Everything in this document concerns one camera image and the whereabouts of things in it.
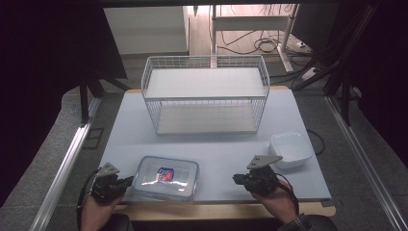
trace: floor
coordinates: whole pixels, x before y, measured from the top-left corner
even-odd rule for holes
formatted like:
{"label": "floor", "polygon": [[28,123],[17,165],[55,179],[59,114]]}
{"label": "floor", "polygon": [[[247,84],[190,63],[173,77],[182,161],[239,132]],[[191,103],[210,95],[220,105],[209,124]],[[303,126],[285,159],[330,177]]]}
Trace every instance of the floor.
{"label": "floor", "polygon": [[[290,6],[223,6],[222,15],[268,14],[269,9],[271,12],[279,14],[279,8],[281,9],[281,13],[285,13],[285,9],[287,11]],[[193,15],[192,8],[190,8],[190,10],[190,55],[208,55],[210,54],[211,49],[210,30],[208,29],[210,9],[208,7],[199,7],[196,16]],[[253,44],[256,39],[259,39],[261,36],[262,38],[280,39],[282,32],[280,32],[279,35],[277,32],[254,32],[228,46],[225,44],[234,41],[246,33],[247,32],[218,32],[217,45],[227,47],[228,49],[239,53],[247,53],[254,50]],[[296,38],[290,37],[288,45],[293,51],[304,53],[308,53],[310,51],[310,48],[307,46],[304,48],[297,47],[297,42],[298,40]],[[263,49],[273,50],[274,44],[265,44]],[[219,48],[217,51],[218,54],[222,55],[233,54],[231,51],[223,48]],[[261,53],[263,52],[260,50],[254,52],[254,54]],[[283,66],[279,62],[276,51],[267,53],[264,57],[269,65],[269,75],[280,76],[271,78],[273,85],[286,85],[290,87],[293,84],[297,84],[302,81],[301,78],[282,76],[286,73]],[[140,60],[143,61],[144,59],[145,58],[141,58],[140,56],[136,58],[123,58],[123,63],[128,74],[128,80],[121,80],[123,83],[134,89],[140,88],[140,77],[144,68],[144,62],[141,62]],[[301,69],[308,62],[308,57],[296,57],[294,60],[294,63],[296,64],[293,63],[293,68],[296,70]],[[108,92],[121,92],[121,90],[110,84],[104,82],[102,83],[105,90]],[[337,124],[333,118],[322,119],[317,116],[319,113],[324,114],[323,111],[327,110],[326,108],[319,106],[324,104],[324,97],[321,91],[324,83],[325,79],[321,79],[306,89],[294,93],[296,101],[299,104],[299,110],[304,112],[302,116],[304,116],[303,119],[305,125],[307,127],[310,126],[315,131],[319,131],[323,136],[327,135],[325,134],[325,131],[330,131],[330,129],[336,129],[337,127]],[[111,99],[115,102],[120,100],[116,98],[116,96]],[[62,163],[64,160],[64,154],[68,150],[77,130],[76,125],[80,123],[79,102],[78,89],[71,90],[65,94],[62,102],[63,108],[54,127],[50,131],[49,136],[42,145],[30,168],[27,169],[26,174],[23,176],[9,197],[6,205],[0,210],[0,226],[3,227],[2,230],[28,230],[32,225],[38,209],[42,204],[43,198],[47,194],[49,186],[51,185],[54,176],[59,169],[60,163]],[[107,103],[105,107],[106,110],[109,110],[109,103]],[[352,101],[350,107],[352,126],[355,128],[354,131],[359,137],[360,143],[366,148],[367,153],[370,155],[372,165],[379,172],[381,179],[383,182],[385,182],[387,188],[390,190],[396,204],[400,209],[400,212],[407,218],[408,185],[400,182],[401,178],[406,179],[408,177],[406,167],[401,165],[401,162],[397,157],[395,157],[393,150],[381,139],[370,124],[364,119],[357,107],[357,101]],[[347,149],[347,147],[343,147],[343,143],[345,142],[343,140],[339,141],[338,139],[333,138],[332,140],[328,140],[326,142],[326,152],[332,153],[333,155],[336,153],[343,153],[342,150]],[[336,172],[347,172],[347,166],[336,165],[336,161],[334,161],[333,158],[335,158],[336,161],[341,161],[346,158],[346,161],[353,163],[352,165],[353,167],[356,167],[355,169],[358,169],[359,166],[351,153],[349,156],[319,156],[319,161],[326,163],[326,165],[323,165],[325,166],[323,171],[331,172],[330,174],[327,173],[327,175],[330,175],[330,177],[328,177],[329,179],[326,179],[327,181],[347,182],[343,184],[334,184],[332,186],[336,192],[339,192],[339,194],[333,194],[336,206],[340,206],[339,214],[334,217],[333,220],[339,226],[340,230],[397,230],[388,223],[385,215],[382,215],[384,212],[381,209],[381,205],[378,204],[375,195],[371,191],[360,190],[360,188],[363,187],[361,185],[370,187],[364,178],[357,177],[357,175],[361,176],[362,173],[357,174],[351,171],[348,174],[336,174]],[[64,218],[68,214],[74,215],[75,211],[71,208],[72,206],[75,206],[74,202],[76,197],[76,194],[67,193],[67,191],[65,191],[61,204],[56,210],[56,216],[61,216]],[[343,214],[345,211],[351,211],[353,218],[350,214]],[[363,221],[369,220],[369,218],[367,218],[368,216],[370,216],[370,218],[374,218],[372,223],[362,223]],[[48,230],[53,230],[53,227],[60,227],[61,230],[67,230],[64,227],[70,227],[72,226],[72,223],[75,222],[75,220],[72,220],[72,218],[51,219]]]}

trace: table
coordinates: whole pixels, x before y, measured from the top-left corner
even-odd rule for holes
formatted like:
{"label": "table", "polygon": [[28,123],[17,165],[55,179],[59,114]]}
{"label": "table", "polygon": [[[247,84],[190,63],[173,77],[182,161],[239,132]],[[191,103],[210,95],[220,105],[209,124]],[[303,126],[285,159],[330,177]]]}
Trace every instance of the table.
{"label": "table", "polygon": [[[156,135],[140,91],[128,90],[100,166],[109,162],[120,169],[119,177],[127,177],[135,175],[140,159],[147,155],[199,163],[200,177],[192,204],[151,201],[133,192],[131,187],[128,188],[122,202],[130,206],[118,208],[118,211],[132,214],[130,218],[133,219],[268,217],[268,212],[259,204],[254,204],[256,201],[243,186],[235,185],[232,175],[245,171],[253,155],[268,154],[268,140],[271,135],[288,131],[297,131],[307,137],[291,90],[269,92],[257,134],[193,136]],[[285,170],[272,168],[285,175],[293,184],[294,192],[302,201],[302,212],[327,216],[335,214],[334,207],[323,208],[319,203],[321,200],[330,199],[331,195],[315,155],[302,167]],[[132,208],[135,203],[138,204],[137,210]],[[141,204],[148,209],[141,209]],[[186,213],[186,210],[192,210],[194,213]]]}

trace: person's arm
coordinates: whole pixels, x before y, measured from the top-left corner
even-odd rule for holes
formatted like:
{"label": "person's arm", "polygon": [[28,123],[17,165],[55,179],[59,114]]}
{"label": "person's arm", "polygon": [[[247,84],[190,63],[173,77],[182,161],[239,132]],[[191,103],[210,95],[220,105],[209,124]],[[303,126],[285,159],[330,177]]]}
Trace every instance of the person's arm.
{"label": "person's arm", "polygon": [[[281,184],[290,189],[286,182],[281,181]],[[274,217],[282,221],[284,225],[279,231],[315,230],[303,214],[299,216],[296,214],[292,198],[284,190],[277,188],[268,196],[262,196],[253,192],[252,196],[259,200]]]}
{"label": "person's arm", "polygon": [[123,196],[118,197],[108,205],[99,204],[91,195],[84,199],[84,205],[81,215],[81,231],[100,230],[109,220],[114,212],[115,206],[122,200]]}

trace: clear food container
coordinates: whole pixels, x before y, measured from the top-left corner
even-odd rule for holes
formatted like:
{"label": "clear food container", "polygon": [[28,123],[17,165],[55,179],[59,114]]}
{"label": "clear food container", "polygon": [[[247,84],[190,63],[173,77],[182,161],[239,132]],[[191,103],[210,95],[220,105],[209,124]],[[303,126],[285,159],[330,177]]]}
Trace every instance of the clear food container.
{"label": "clear food container", "polygon": [[159,199],[190,200],[198,173],[196,162],[145,156],[140,161],[133,189]]}

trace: two-tier metal shelf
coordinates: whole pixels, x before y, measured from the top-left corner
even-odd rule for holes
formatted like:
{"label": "two-tier metal shelf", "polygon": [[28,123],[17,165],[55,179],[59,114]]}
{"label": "two-tier metal shelf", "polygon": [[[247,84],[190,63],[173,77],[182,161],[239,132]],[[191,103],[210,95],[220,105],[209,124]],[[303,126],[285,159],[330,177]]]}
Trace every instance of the two-tier metal shelf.
{"label": "two-tier metal shelf", "polygon": [[262,56],[150,57],[141,89],[157,134],[256,133],[269,76]]}

